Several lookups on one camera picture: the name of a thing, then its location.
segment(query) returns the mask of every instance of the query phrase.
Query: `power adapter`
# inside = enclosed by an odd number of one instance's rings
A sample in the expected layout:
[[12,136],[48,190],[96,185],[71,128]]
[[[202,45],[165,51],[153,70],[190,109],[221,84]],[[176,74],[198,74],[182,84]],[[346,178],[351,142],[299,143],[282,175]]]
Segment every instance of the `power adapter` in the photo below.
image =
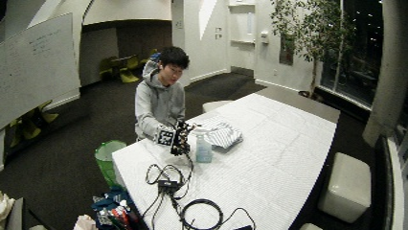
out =
[[178,188],[178,183],[177,181],[172,180],[160,180],[157,181],[158,188],[165,192],[165,193],[176,193]]

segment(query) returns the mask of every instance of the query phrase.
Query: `door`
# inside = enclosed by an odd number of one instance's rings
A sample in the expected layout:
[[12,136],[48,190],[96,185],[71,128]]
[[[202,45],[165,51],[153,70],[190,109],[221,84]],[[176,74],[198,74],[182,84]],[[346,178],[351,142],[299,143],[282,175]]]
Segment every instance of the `door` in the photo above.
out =
[[230,64],[233,71],[254,75],[255,69],[255,4],[230,5]]

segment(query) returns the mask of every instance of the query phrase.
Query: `striped towel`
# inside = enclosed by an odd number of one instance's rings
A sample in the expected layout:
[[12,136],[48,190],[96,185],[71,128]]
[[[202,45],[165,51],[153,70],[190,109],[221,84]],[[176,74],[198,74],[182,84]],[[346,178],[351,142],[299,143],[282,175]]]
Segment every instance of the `striped towel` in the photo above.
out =
[[219,116],[201,121],[201,125],[201,128],[208,131],[204,138],[213,146],[219,146],[226,149],[243,140],[242,132],[233,128]]

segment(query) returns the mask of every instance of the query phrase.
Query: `whiteboard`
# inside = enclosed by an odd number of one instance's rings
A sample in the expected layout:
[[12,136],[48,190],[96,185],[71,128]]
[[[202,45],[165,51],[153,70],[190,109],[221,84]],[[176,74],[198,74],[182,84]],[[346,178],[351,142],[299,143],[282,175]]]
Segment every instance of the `whiteboard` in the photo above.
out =
[[73,14],[68,13],[0,44],[0,128],[77,88]]

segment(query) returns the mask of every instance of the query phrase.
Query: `gray hoodie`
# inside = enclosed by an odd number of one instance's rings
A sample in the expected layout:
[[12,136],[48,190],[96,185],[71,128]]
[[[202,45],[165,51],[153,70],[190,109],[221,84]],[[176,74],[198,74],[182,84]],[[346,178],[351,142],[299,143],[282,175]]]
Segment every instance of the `gray hoodie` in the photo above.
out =
[[180,82],[164,86],[153,60],[145,64],[142,78],[136,96],[136,133],[141,139],[154,136],[158,125],[173,127],[185,118],[184,87]]

